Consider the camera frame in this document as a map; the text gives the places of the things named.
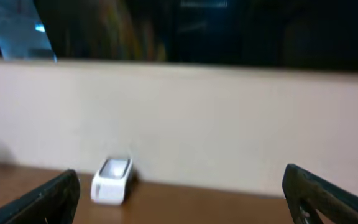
white wall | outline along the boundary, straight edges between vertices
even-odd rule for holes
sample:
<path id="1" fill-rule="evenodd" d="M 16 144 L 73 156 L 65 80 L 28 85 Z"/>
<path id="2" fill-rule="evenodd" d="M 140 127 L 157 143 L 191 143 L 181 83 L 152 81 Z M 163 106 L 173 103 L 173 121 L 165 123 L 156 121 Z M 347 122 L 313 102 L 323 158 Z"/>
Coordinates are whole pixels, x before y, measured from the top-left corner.
<path id="1" fill-rule="evenodd" d="M 157 182 L 282 195 L 296 163 L 358 194 L 358 77 L 0 62 L 0 157 L 94 172 L 122 153 Z"/>

wooden shelf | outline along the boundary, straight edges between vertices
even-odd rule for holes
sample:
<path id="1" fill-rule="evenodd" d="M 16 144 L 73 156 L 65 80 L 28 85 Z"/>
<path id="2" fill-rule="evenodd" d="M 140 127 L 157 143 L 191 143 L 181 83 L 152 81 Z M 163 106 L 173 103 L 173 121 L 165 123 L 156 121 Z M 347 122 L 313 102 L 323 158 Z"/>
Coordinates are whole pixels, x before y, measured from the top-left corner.
<path id="1" fill-rule="evenodd" d="M 0 164 L 0 207 L 61 171 Z M 79 174 L 81 197 L 74 223 L 293 223 L 287 203 L 219 190 L 141 182 L 120 207 L 94 204 L 92 176 Z"/>

white plastic device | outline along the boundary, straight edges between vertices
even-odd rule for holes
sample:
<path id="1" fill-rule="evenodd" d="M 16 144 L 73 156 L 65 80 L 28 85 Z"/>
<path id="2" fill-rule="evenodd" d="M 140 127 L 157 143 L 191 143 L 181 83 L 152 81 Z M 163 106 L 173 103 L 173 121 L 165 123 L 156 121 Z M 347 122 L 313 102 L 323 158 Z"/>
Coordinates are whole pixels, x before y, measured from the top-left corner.
<path id="1" fill-rule="evenodd" d="M 120 205 L 132 178 L 132 159 L 106 159 L 92 180 L 91 199 L 95 203 Z"/>

blue light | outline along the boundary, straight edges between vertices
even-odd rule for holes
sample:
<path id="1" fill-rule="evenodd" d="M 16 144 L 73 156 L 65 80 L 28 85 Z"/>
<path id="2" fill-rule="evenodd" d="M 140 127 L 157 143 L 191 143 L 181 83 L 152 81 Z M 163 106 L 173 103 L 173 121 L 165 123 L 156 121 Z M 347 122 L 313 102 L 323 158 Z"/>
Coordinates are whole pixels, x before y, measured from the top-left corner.
<path id="1" fill-rule="evenodd" d="M 45 32 L 45 27 L 42 23 L 35 24 L 35 30 L 39 32 Z"/>

wooden surface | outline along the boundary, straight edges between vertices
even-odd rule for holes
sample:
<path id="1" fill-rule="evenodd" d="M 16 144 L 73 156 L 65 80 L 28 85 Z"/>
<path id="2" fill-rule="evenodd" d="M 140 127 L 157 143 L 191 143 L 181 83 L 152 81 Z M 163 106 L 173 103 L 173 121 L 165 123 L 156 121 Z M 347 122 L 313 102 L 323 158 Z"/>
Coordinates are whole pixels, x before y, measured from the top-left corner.
<path id="1" fill-rule="evenodd" d="M 0 207 L 57 176 L 60 171 L 0 165 Z M 80 174 L 74 223 L 293 223 L 284 199 L 218 190 L 140 183 L 121 207 L 94 204 L 91 175 Z"/>

